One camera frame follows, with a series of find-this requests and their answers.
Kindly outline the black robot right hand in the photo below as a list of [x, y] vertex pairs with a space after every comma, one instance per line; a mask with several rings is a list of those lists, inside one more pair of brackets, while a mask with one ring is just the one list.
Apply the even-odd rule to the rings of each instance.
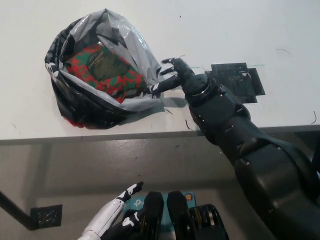
[[162, 64], [172, 64], [172, 67], [161, 71], [161, 76], [168, 73], [176, 72], [175, 75], [165, 79], [159, 83], [148, 86], [143, 90], [144, 94], [158, 96], [168, 90], [182, 87], [183, 92], [188, 96], [196, 96], [202, 92], [217, 89], [216, 81], [209, 78], [205, 73], [195, 74], [191, 67], [180, 57], [166, 58], [161, 61]]

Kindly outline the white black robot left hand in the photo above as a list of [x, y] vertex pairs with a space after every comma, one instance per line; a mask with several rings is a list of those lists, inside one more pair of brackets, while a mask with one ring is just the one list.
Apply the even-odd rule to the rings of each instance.
[[125, 203], [142, 189], [143, 182], [140, 181], [128, 187], [120, 195], [106, 203], [93, 217], [90, 223], [82, 232], [78, 240], [101, 240], [120, 213], [125, 207]]

